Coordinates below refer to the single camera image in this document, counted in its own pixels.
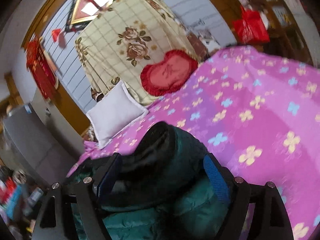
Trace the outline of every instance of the bed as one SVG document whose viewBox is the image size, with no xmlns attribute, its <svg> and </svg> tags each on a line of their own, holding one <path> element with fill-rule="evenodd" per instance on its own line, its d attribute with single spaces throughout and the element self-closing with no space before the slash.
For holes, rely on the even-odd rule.
<svg viewBox="0 0 320 240">
<path fill-rule="evenodd" d="M 294 239 L 308 239 L 320 221 L 319 78 L 315 68 L 250 46 L 222 49 L 105 148 L 85 141 L 68 175 L 89 157 L 129 155 L 153 124 L 166 121 L 203 142 L 234 176 L 273 181 Z"/>
</svg>

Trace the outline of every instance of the bolt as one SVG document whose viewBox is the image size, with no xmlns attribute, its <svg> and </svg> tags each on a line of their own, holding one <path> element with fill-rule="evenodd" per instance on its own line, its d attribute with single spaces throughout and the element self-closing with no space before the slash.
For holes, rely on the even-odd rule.
<svg viewBox="0 0 320 240">
<path fill-rule="evenodd" d="M 273 183 L 273 182 L 271 182 L 271 181 L 268 181 L 267 182 L 267 185 L 268 185 L 268 187 L 271 187 L 271 188 L 274 188 L 276 185 Z"/>
<path fill-rule="evenodd" d="M 242 179 L 241 177 L 235 177 L 235 182 L 242 183 L 242 182 L 244 182 L 244 179 Z"/>
<path fill-rule="evenodd" d="M 85 177 L 85 178 L 83 179 L 84 184 L 90 183 L 91 181 L 92 181 L 92 178 L 91 178 L 91 177 Z"/>
<path fill-rule="evenodd" d="M 52 188 L 53 189 L 56 189 L 58 187 L 60 187 L 60 184 L 58 182 L 55 182 L 55 183 L 52 184 Z"/>
</svg>

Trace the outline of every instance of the beige floral fabric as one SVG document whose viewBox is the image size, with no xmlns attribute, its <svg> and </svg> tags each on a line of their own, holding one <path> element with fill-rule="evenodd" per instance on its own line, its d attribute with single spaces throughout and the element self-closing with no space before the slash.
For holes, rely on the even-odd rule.
<svg viewBox="0 0 320 240">
<path fill-rule="evenodd" d="M 156 97 L 141 86 L 140 74 L 148 64 L 181 49 L 197 59 L 183 26 L 174 20 L 162 0 L 116 0 L 79 35 L 76 50 L 97 92 L 108 93 L 122 79 L 142 105 Z"/>
</svg>

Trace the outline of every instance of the red bag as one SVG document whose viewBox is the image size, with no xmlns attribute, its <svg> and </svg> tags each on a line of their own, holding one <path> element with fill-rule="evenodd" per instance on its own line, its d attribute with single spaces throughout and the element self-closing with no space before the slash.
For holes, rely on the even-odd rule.
<svg viewBox="0 0 320 240">
<path fill-rule="evenodd" d="M 232 22 L 241 42 L 244 44 L 270 42 L 268 32 L 259 12 L 252 10 L 246 11 L 242 6 L 241 11 L 242 19 Z"/>
</svg>

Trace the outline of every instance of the white paneled wall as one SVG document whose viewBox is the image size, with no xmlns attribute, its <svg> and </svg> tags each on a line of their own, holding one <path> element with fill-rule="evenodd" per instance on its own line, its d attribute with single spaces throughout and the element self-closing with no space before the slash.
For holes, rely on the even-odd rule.
<svg viewBox="0 0 320 240">
<path fill-rule="evenodd" d="M 59 69 L 59 79 L 78 106 L 86 113 L 94 105 L 91 98 L 90 83 L 77 58 L 74 42 L 79 33 L 67 33 L 67 46 L 61 49 L 58 43 L 53 43 L 51 30 L 64 28 L 72 0 L 67 0 L 48 24 L 43 33 L 44 47 L 52 56 Z M 202 20 L 217 41 L 222 45 L 235 42 L 229 27 L 209 0 L 164 0 L 175 15 L 186 25 L 190 26 Z"/>
</svg>

